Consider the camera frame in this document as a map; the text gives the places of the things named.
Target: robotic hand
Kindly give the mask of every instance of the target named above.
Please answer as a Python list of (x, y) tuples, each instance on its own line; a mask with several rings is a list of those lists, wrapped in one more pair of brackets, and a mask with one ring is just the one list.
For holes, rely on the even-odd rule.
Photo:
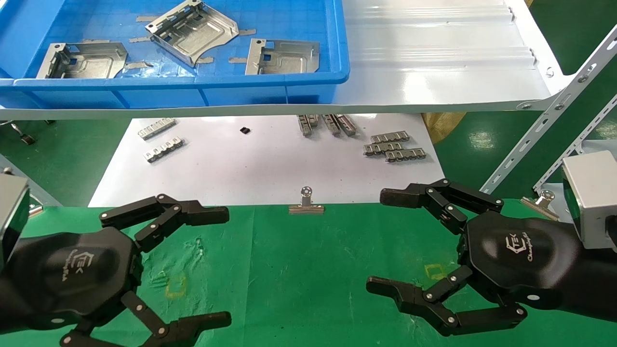
[[(505, 217), (501, 200), (448, 180), (384, 189), (380, 202), (424, 207), (460, 235), (460, 267), (428, 289), (379, 277), (366, 281), (370, 293), (394, 299), (401, 313), (424, 318), (441, 335), (516, 327), (528, 314), (521, 304), (617, 322), (617, 253), (584, 248), (573, 224)], [(467, 221), (454, 205), (478, 216)], [(467, 284), (498, 307), (448, 310), (444, 301)]]
[[(141, 284), (142, 252), (152, 251), (183, 224), (229, 221), (226, 207), (204, 208), (198, 201), (158, 195), (102, 213), (103, 229), (96, 233), (58, 233), (17, 242), (28, 217), (28, 190), (22, 178), (11, 177), (10, 185), (0, 184), (18, 188), (16, 199), (0, 205), (0, 217), (6, 217), (0, 221), (0, 334), (77, 324), (62, 337), (61, 346), (119, 347), (91, 338), (90, 333), (128, 308), (152, 332), (143, 346), (188, 347), (204, 330), (231, 324), (229, 312), (166, 324), (135, 293)], [(0, 183), (7, 178), (0, 173)], [(120, 231), (152, 219), (134, 241)]]

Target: green mat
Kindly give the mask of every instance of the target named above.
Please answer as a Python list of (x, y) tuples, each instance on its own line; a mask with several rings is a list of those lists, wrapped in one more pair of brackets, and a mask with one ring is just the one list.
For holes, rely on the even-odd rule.
[[(24, 236), (97, 231), (101, 211), (48, 209)], [(517, 201), (503, 213), (537, 217)], [(198, 346), (598, 346), (617, 338), (614, 323), (533, 309), (513, 330), (444, 338), (398, 313), (391, 299), (367, 293), (370, 275), (429, 286), (457, 267), (458, 238), (424, 210), (341, 204), (324, 215), (289, 215), (286, 206), (230, 214), (224, 225), (183, 227), (144, 257), (138, 294), (163, 320), (231, 312), (232, 325), (204, 332)], [(490, 306), (471, 288), (447, 305)], [(58, 346), (68, 330), (3, 335), (0, 346)], [(125, 311), (93, 337), (132, 347), (149, 334)]]

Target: sheet metal part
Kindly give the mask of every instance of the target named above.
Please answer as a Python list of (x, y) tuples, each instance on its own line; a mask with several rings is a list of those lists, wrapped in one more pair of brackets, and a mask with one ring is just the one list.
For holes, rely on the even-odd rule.
[(309, 117), (305, 114), (298, 115), (298, 125), (304, 136), (310, 136), (312, 129), (309, 122)]
[(341, 133), (341, 128), (336, 122), (336, 117), (333, 114), (322, 114), (321, 116), (323, 117), (323, 121), (326, 123), (326, 126), (332, 135), (337, 136)]
[(424, 149), (421, 148), (398, 149), (396, 151), (386, 152), (387, 162), (412, 161), (415, 159), (424, 158), (426, 158), (426, 153), (424, 152)]
[(343, 132), (347, 136), (354, 136), (357, 128), (351, 122), (349, 117), (346, 114), (337, 114), (336, 120), (338, 121), (339, 127), (343, 130)]
[(311, 196), (313, 195), (311, 187), (302, 187), (300, 195), (302, 196), (300, 205), (291, 205), (289, 207), (289, 214), (323, 214), (325, 208), (322, 205), (313, 205), (311, 201)]
[(186, 0), (146, 25), (150, 39), (190, 66), (211, 48), (231, 41), (238, 24), (201, 0)]
[(401, 150), (403, 148), (403, 144), (400, 142), (389, 142), (389, 143), (372, 143), (364, 145), (364, 155), (365, 156), (375, 156), (378, 154), (385, 154), (388, 151), (396, 151)]
[[(274, 48), (266, 47), (274, 43)], [(319, 69), (319, 42), (254, 38), (249, 47), (245, 75), (310, 73)]]
[(386, 133), (371, 136), (372, 143), (386, 143), (395, 141), (409, 141), (410, 137), (406, 131)]
[(154, 124), (150, 124), (147, 127), (137, 132), (137, 135), (144, 140), (147, 140), (153, 136), (156, 136), (165, 130), (176, 125), (176, 120), (173, 118), (163, 118), (156, 121)]
[(37, 78), (114, 78), (126, 62), (120, 42), (52, 43)]
[(182, 146), (184, 146), (184, 139), (174, 137), (165, 142), (162, 146), (156, 147), (152, 151), (144, 153), (144, 158), (146, 158), (149, 163), (153, 163)]

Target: yellow tape mark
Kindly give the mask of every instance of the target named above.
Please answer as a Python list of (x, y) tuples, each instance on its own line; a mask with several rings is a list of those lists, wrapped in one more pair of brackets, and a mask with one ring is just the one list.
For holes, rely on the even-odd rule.
[(171, 279), (167, 281), (167, 286), (165, 287), (165, 297), (166, 298), (177, 299), (177, 298), (181, 298), (184, 296), (184, 294), (186, 293), (186, 277), (182, 276), (178, 280), (180, 282), (180, 291), (172, 291), (171, 286), (173, 282)]
[(426, 276), (431, 280), (439, 281), (447, 276), (447, 273), (444, 271), (444, 267), (441, 266), (441, 264), (425, 265), (424, 271), (426, 271)]

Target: green floor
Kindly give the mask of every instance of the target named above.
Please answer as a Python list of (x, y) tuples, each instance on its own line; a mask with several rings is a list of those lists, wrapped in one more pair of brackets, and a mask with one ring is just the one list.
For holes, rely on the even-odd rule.
[[(615, 0), (535, 0), (531, 12), (564, 73), (575, 73), (615, 25)], [(617, 59), (547, 132), (495, 194), (520, 198), (574, 137), (617, 92)], [(445, 175), (479, 188), (523, 136), (540, 112), (472, 112), (436, 145)], [(0, 153), (67, 206), (85, 206), (94, 193), (128, 125), (128, 120), (19, 122), (38, 139), (24, 146), (7, 127), (0, 128)], [(617, 138), (612, 112), (590, 138)]]

